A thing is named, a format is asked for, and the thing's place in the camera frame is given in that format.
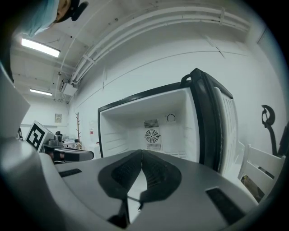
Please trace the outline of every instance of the white wall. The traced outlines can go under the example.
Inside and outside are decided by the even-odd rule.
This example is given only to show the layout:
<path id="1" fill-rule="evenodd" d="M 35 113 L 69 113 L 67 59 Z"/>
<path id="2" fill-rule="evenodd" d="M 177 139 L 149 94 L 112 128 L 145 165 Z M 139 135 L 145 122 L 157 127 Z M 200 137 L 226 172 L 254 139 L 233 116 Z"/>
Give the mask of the white wall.
<path id="1" fill-rule="evenodd" d="M 68 134 L 68 105 L 66 103 L 55 102 L 52 99 L 30 95 L 24 95 L 24 97 L 30 103 L 30 108 L 20 126 L 23 138 L 26 138 L 31 125 L 35 120 L 54 134 L 56 131 L 60 131 L 64 136 Z M 61 123 L 55 123 L 55 114 L 62 114 Z"/>
<path id="2" fill-rule="evenodd" d="M 264 67 L 255 58 L 242 43 L 244 37 L 232 28 L 184 23 L 131 39 L 99 61 L 85 76 L 70 102 L 69 133 L 76 134 L 73 124 L 75 113 L 79 112 L 80 140 L 87 148 L 91 143 L 89 122 L 97 120 L 98 108 L 145 90 L 179 82 L 184 75 L 199 68 L 233 94 L 240 141 L 271 152 L 269 132 L 261 124 L 261 105 L 268 104 L 276 112 L 273 128 L 277 143 L 287 122 L 285 107 L 288 105 L 273 68 L 270 64 Z"/>

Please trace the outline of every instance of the fluorescent ceiling light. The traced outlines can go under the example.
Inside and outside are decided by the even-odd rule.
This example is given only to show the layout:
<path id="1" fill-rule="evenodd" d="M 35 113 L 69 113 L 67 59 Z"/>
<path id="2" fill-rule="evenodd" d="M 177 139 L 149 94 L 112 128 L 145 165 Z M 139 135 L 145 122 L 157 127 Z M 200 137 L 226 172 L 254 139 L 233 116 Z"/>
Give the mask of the fluorescent ceiling light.
<path id="1" fill-rule="evenodd" d="M 38 42 L 33 42 L 33 41 L 25 39 L 25 38 L 22 39 L 21 45 L 38 50 L 38 51 L 41 51 L 41 52 L 44 52 L 44 53 L 52 55 L 56 58 L 58 57 L 58 55 L 60 53 L 59 50 L 56 50 L 54 48 L 51 48 L 49 46 L 43 45 L 43 44 L 38 43 Z"/>
<path id="2" fill-rule="evenodd" d="M 35 92 L 35 93 L 39 93 L 39 94 L 43 94 L 43 95 L 52 96 L 52 94 L 49 92 L 42 92 L 42 91 L 38 91 L 38 90 L 34 90 L 34 89 L 30 89 L 30 91 Z"/>

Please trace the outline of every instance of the refrigerator fan vent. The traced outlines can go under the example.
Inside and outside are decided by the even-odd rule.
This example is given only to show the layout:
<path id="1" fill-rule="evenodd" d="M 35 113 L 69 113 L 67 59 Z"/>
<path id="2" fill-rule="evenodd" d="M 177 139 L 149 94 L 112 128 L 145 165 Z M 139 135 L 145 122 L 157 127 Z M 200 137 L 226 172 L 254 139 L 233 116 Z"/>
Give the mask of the refrigerator fan vent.
<path id="1" fill-rule="evenodd" d="M 158 120 L 145 120 L 144 121 L 144 128 L 157 128 L 158 127 Z"/>
<path id="2" fill-rule="evenodd" d="M 159 137 L 160 137 L 160 135 L 158 134 L 158 132 L 156 130 L 153 130 L 153 129 L 150 129 L 145 133 L 145 138 L 150 143 L 157 142 Z"/>
<path id="3" fill-rule="evenodd" d="M 147 143 L 146 149 L 151 151 L 161 151 L 162 145 L 160 143 Z"/>

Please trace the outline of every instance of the ceiling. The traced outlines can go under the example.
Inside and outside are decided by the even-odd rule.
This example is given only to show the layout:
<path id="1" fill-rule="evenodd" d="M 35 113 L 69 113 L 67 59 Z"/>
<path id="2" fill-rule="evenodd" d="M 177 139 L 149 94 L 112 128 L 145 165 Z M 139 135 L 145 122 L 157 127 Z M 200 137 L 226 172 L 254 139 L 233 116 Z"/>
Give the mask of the ceiling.
<path id="1" fill-rule="evenodd" d="M 238 5 L 229 0 L 88 0 L 89 6 L 73 22 L 70 19 L 36 35 L 33 40 L 60 50 L 58 58 L 21 46 L 21 36 L 11 47 L 11 69 L 16 88 L 22 94 L 68 102 L 70 96 L 59 89 L 63 79 L 70 79 L 84 54 L 109 32 L 140 15 L 156 9 L 176 6 L 222 6 L 235 15 L 246 17 Z M 29 91 L 30 88 L 51 92 L 52 97 Z"/>

